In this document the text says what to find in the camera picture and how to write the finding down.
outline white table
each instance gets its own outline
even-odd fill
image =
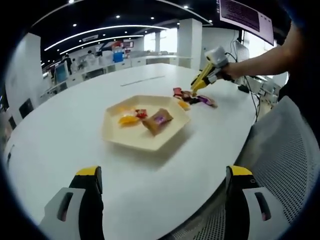
[[[133,95],[171,96],[174,87],[189,89],[196,74],[162,63],[128,68],[78,84],[31,112],[5,150],[15,145],[9,175],[31,219],[41,221],[45,205],[79,169],[99,165],[106,239],[155,240],[187,220],[238,157],[255,120],[251,96],[224,80],[200,90],[218,108],[191,106],[191,122],[157,153],[105,143],[101,126],[107,107]],[[125,85],[138,80],[145,81]]]

